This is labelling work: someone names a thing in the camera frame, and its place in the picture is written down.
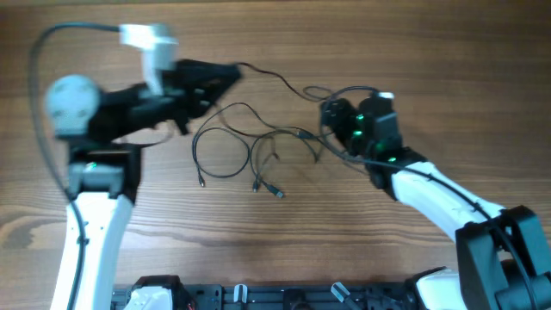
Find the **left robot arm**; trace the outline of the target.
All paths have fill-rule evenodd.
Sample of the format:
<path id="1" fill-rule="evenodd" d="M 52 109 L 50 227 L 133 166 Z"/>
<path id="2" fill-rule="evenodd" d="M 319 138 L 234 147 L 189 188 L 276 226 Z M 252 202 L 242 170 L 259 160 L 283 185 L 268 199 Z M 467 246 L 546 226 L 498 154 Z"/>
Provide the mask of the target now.
<path id="1" fill-rule="evenodd" d="M 51 307 L 108 309 L 122 236 L 141 179 L 141 146 L 117 139 L 174 121 L 183 134 L 241 77 L 236 65 L 181 59 L 161 79 L 104 91 L 83 75 L 58 79 L 46 92 L 57 139 L 68 144 L 69 204 L 65 245 Z"/>

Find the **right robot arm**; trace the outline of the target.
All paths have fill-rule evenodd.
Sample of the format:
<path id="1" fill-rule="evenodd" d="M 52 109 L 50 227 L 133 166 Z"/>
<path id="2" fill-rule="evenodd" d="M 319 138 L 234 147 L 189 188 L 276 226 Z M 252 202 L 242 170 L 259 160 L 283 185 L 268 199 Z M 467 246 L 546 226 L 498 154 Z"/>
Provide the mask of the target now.
<path id="1" fill-rule="evenodd" d="M 364 164 L 377 189 L 417 209 L 455 243 L 457 270 L 414 281 L 420 308 L 550 307 L 550 250 L 536 213 L 478 197 L 404 146 L 391 94 L 375 93 L 358 106 L 327 100 L 319 127 L 344 147 L 340 158 Z"/>

